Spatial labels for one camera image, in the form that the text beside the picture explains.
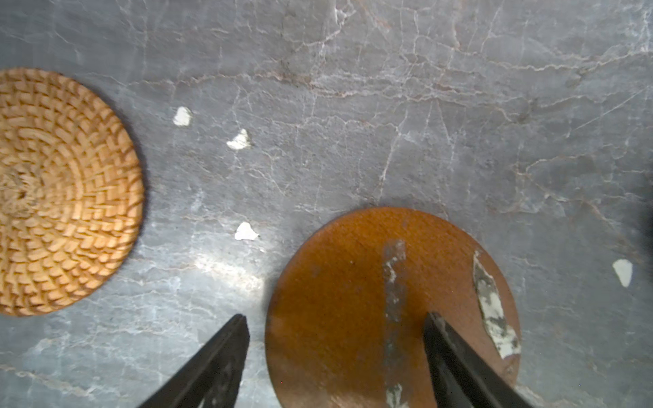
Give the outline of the glossy brown round coaster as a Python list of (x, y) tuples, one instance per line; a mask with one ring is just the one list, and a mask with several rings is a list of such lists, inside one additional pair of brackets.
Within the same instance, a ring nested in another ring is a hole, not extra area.
[(450, 323), (508, 384), (520, 357), (501, 357), (483, 324), (474, 265), (495, 280), (508, 324), (515, 300), (470, 235), (401, 207), (350, 212), (307, 240), (268, 308), (265, 351), (284, 407), (433, 407), (423, 345), (430, 312)]

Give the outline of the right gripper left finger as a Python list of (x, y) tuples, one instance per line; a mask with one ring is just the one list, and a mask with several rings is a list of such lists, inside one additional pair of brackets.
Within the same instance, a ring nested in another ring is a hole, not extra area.
[(247, 318), (236, 314), (141, 408), (224, 407), (236, 404), (248, 353)]

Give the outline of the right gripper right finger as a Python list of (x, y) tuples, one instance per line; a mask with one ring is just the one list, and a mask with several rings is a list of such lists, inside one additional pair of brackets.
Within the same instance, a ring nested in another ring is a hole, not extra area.
[(423, 343), (439, 408), (531, 408), (440, 314), (427, 314)]

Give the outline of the wicker rattan round coaster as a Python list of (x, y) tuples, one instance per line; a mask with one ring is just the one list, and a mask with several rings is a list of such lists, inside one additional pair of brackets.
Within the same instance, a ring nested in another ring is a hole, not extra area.
[(41, 316), (100, 288), (129, 255), (145, 188), (134, 143), (93, 91), (1, 73), (1, 311)]

